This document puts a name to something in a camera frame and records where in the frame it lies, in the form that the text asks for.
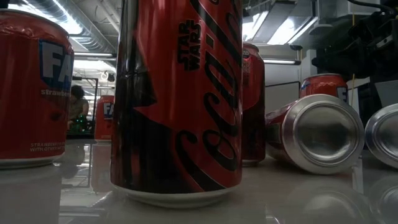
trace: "black machine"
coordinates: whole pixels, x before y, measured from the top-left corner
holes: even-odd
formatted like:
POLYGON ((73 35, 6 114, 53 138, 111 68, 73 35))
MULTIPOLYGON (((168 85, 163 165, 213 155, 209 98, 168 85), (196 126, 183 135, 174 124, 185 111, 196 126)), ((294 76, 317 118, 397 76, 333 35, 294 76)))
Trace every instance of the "black machine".
POLYGON ((356 78, 370 77, 370 83, 358 88, 361 117, 366 123, 382 108, 375 83, 398 80, 398 1, 382 1, 382 5, 348 1, 380 11, 361 19, 344 38, 321 49, 312 64, 339 73, 346 81, 354 74, 356 78))

